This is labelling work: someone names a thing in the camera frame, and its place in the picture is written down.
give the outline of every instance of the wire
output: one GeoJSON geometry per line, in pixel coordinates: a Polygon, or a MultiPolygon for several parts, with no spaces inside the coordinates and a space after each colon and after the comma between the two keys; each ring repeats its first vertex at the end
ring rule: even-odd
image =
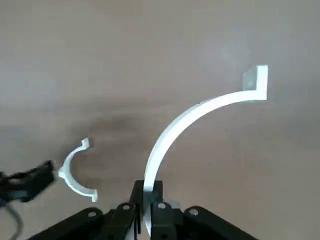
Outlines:
{"type": "Polygon", "coordinates": [[[19,213],[11,206],[11,204],[7,203],[1,198],[0,198],[0,206],[4,207],[4,209],[10,214],[10,216],[14,219],[16,223],[15,233],[9,238],[9,240],[17,240],[24,228],[24,223],[22,221],[22,218],[19,215],[19,213]]]}

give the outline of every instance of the white plastic part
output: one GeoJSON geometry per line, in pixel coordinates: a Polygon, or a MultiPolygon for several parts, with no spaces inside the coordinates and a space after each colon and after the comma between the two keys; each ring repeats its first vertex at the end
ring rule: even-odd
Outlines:
{"type": "Polygon", "coordinates": [[[256,89],[229,93],[207,101],[203,101],[178,116],[160,135],[156,141],[144,173],[144,220],[149,235],[151,235],[150,195],[154,188],[156,175],[160,164],[177,137],[191,124],[202,116],[218,108],[246,101],[267,100],[268,90],[268,66],[256,66],[256,89]]]}
{"type": "Polygon", "coordinates": [[[59,169],[59,177],[63,178],[65,183],[77,194],[91,197],[92,202],[96,202],[98,199],[98,191],[96,189],[89,189],[84,186],[81,186],[72,176],[70,172],[70,164],[74,155],[77,152],[87,150],[90,147],[89,139],[85,138],[81,140],[81,146],[77,147],[75,150],[69,153],[65,158],[62,167],[59,169]]]}

